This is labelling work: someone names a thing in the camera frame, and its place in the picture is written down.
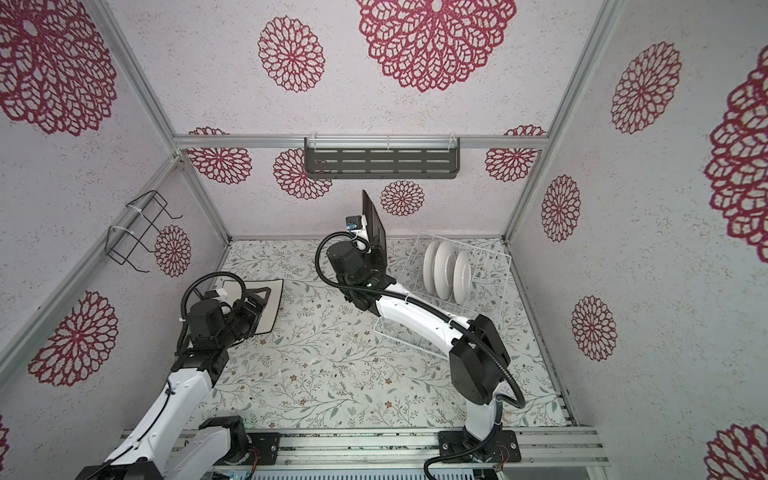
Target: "black cable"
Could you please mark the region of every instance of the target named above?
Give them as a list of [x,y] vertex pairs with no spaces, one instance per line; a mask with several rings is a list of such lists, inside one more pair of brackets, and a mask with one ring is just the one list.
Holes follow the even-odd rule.
[[[502,396],[501,394],[498,394],[496,396],[496,402],[501,403],[502,399],[499,398],[501,396]],[[496,406],[496,418],[493,422],[493,427],[491,428],[491,431],[488,433],[488,435],[480,443],[478,443],[474,447],[471,447],[470,449],[466,449],[463,452],[449,453],[447,455],[430,458],[429,460],[424,462],[424,475],[426,475],[427,478],[429,478],[429,480],[437,480],[431,473],[429,473],[430,465],[432,465],[433,463],[447,462],[448,460],[455,460],[457,458],[465,457],[467,455],[472,455],[473,453],[483,449],[487,444],[496,440],[496,437],[498,437],[499,432],[502,430],[502,410],[503,408],[501,405]]]
[[451,327],[457,329],[462,335],[466,336],[471,343],[474,343],[485,355],[487,355],[491,361],[496,365],[496,368],[502,373],[502,376],[504,377],[504,380],[509,384],[510,388],[512,389],[512,392],[515,394],[515,399],[512,399],[510,397],[507,397],[510,400],[511,405],[522,409],[525,407],[525,397],[523,396],[522,390],[520,390],[520,387],[518,386],[515,379],[512,377],[512,374],[507,370],[507,366],[504,364],[504,361],[500,358],[498,358],[498,355],[491,349],[491,347],[485,345],[485,342],[480,340],[478,336],[476,336],[474,333],[470,332],[468,329],[466,329],[463,325],[460,323],[457,323],[453,319],[451,319],[450,316],[446,315],[442,311],[438,310],[434,306],[422,302],[419,299],[413,298],[412,296],[407,296],[403,293],[398,292],[391,292],[388,290],[381,290],[378,288],[372,288],[369,286],[357,286],[357,285],[342,285],[341,283],[333,282],[331,279],[329,279],[323,271],[320,269],[320,257],[323,252],[323,247],[331,241],[331,239],[336,237],[347,237],[347,238],[355,238],[354,235],[352,235],[350,232],[346,231],[340,231],[340,232],[333,232],[327,237],[325,237],[322,241],[320,241],[320,245],[318,245],[317,250],[315,251],[315,271],[317,272],[317,276],[320,277],[320,279],[327,283],[330,286],[334,286],[338,289],[343,290],[352,290],[354,292],[364,292],[364,293],[371,293],[374,295],[384,295],[384,296],[391,296],[392,298],[405,300],[408,303],[413,303],[414,305],[430,312],[432,315],[438,317],[443,322],[449,324]]
[[[181,297],[181,318],[183,320],[187,319],[187,301],[190,298],[190,295],[193,291],[195,291],[196,287],[200,285],[205,280],[208,280],[210,278],[214,278],[216,276],[228,276],[229,278],[235,279],[240,284],[240,301],[245,301],[245,282],[243,282],[243,279],[241,279],[239,276],[235,275],[231,272],[211,272],[206,275],[201,276],[197,280],[193,281],[191,285],[187,288],[187,291],[184,292],[184,295]],[[189,326],[187,325],[187,322],[184,321],[181,323],[181,332],[179,333],[179,340],[176,341],[176,355],[180,355],[181,351],[184,349],[184,347],[187,345],[187,329]]]
[[[161,416],[161,415],[163,415],[163,412],[165,411],[165,407],[168,405],[168,400],[170,400],[170,396],[171,396],[171,395],[176,395],[176,392],[174,392],[174,391],[173,391],[173,390],[170,388],[170,379],[166,378],[166,379],[165,379],[165,382],[168,384],[168,388],[165,390],[165,403],[163,404],[163,408],[162,408],[162,409],[160,409],[160,412],[157,414],[157,416],[156,416],[156,417],[154,417],[154,420],[152,420],[152,423],[149,425],[149,428],[147,429],[147,431],[146,431],[146,432],[144,432],[144,433],[142,433],[142,434],[141,434],[141,437],[139,437],[139,438],[138,438],[138,440],[136,440],[136,442],[140,442],[142,438],[144,438],[145,436],[147,436],[147,434],[149,433],[149,431],[150,431],[150,430],[152,430],[152,427],[154,427],[154,424],[155,424],[155,423],[157,423],[157,420],[160,418],[160,416]],[[128,448],[127,448],[127,450],[125,450],[125,452],[122,452],[120,455],[118,455],[118,456],[116,456],[116,457],[114,457],[114,458],[110,458],[109,460],[107,460],[107,461],[106,461],[106,462],[105,462],[105,463],[104,463],[104,464],[101,466],[101,468],[100,468],[100,469],[98,469],[96,472],[93,472],[93,473],[91,473],[89,476],[87,476],[87,477],[83,478],[83,480],[88,480],[88,479],[90,479],[90,478],[93,478],[94,476],[98,475],[99,473],[101,473],[102,471],[104,471],[104,469],[105,469],[105,468],[107,468],[109,465],[112,465],[112,464],[113,464],[115,461],[117,461],[117,460],[118,460],[118,458],[120,458],[121,456],[123,456],[123,455],[125,455],[126,453],[130,452],[131,450],[133,450],[133,448],[134,448],[134,446],[133,446],[133,445],[131,445],[130,447],[128,447]]]

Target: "red flower print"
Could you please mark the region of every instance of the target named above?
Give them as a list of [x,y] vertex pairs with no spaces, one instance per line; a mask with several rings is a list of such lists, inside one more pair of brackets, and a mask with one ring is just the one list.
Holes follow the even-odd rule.
[[568,175],[555,178],[541,202],[541,224],[553,242],[568,238],[576,228],[581,206],[576,182]]
[[586,296],[574,307],[571,330],[578,348],[589,358],[607,359],[616,346],[614,314],[602,300]]
[[0,101],[8,118],[78,136],[111,116],[117,72],[80,2],[5,0]]
[[192,248],[190,239],[180,227],[168,225],[154,242],[157,266],[168,276],[180,276],[190,266]]
[[641,131],[664,113],[680,82],[680,52],[664,41],[630,62],[616,85],[611,116],[625,134]]
[[[541,127],[520,125],[504,135],[545,135]],[[534,148],[492,148],[485,154],[485,169],[497,180],[515,181],[525,178],[538,151]]]
[[387,213],[406,217],[424,204],[424,190],[410,180],[398,180],[382,190],[382,207]]
[[266,73],[288,91],[307,91],[325,71],[323,47],[295,18],[274,18],[261,31],[259,58]]
[[768,478],[768,432],[759,426],[731,425],[707,442],[707,480]]
[[[218,128],[195,128],[190,135],[228,135]],[[250,175],[250,157],[245,148],[188,148],[197,171],[220,184],[238,184]]]
[[281,152],[275,159],[273,174],[277,183],[288,194],[309,200],[325,195],[331,189],[331,180],[313,180],[304,169],[304,150],[292,148]]
[[0,472],[2,472],[2,461],[5,460],[5,453],[8,451],[8,429],[2,424],[2,415],[0,415]]
[[360,33],[402,87],[445,90],[488,63],[515,16],[513,0],[357,0]]
[[73,386],[106,362],[118,336],[118,318],[99,292],[85,292],[29,363],[40,383]]
[[728,95],[723,123],[710,134],[712,161],[704,169],[714,192],[710,206],[728,219],[728,235],[757,248],[768,263],[768,46],[757,68]]

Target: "dish rack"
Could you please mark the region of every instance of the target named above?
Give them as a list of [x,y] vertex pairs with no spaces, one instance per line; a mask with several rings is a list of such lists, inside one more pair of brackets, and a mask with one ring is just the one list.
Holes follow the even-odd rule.
[[[424,287],[424,255],[427,247],[434,240],[440,242],[447,240],[451,242],[453,252],[457,256],[462,251],[467,253],[472,266],[472,288],[462,305],[456,302],[453,294],[451,294],[448,300],[443,300],[437,294],[427,292],[427,289]],[[511,257],[501,251],[478,247],[469,242],[472,242],[472,240],[460,242],[432,235],[431,233],[419,234],[419,237],[414,240],[411,253],[402,267],[398,281],[415,295],[443,310],[466,316],[469,319],[474,319],[477,315],[483,314],[494,320],[502,309],[502,300],[506,293],[510,272]],[[398,343],[404,343],[443,359],[447,358],[437,346],[401,323],[379,317],[373,330],[379,335]]]

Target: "floral tablecloth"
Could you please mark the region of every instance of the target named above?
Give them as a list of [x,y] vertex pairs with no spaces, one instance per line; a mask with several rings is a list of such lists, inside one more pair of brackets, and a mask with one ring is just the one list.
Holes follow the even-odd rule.
[[[502,251],[499,239],[466,241]],[[317,244],[232,244],[224,270],[245,280],[285,279],[280,311],[272,333],[230,349],[212,398],[198,406],[187,427],[232,414],[243,416],[247,428],[463,425],[465,400],[450,383],[447,360],[376,334],[374,315],[347,303],[315,274]],[[389,271],[395,278],[412,244],[389,240]],[[326,259],[323,264],[331,276]],[[510,371],[528,400],[522,411],[506,406],[504,424],[566,425],[512,281],[499,301],[501,315],[493,320],[512,358]]]

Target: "white plate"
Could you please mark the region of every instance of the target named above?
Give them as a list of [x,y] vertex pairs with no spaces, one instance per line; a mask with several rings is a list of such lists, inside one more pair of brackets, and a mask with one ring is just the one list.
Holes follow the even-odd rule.
[[437,290],[437,296],[443,300],[451,298],[455,265],[456,255],[453,254],[453,245],[450,241],[443,240],[435,255],[435,290]]
[[424,254],[424,287],[432,295],[435,294],[435,254],[440,242],[433,240]]
[[469,296],[469,290],[472,288],[472,266],[469,264],[467,253],[458,252],[456,257],[456,268],[453,270],[453,296],[456,303],[461,305]]

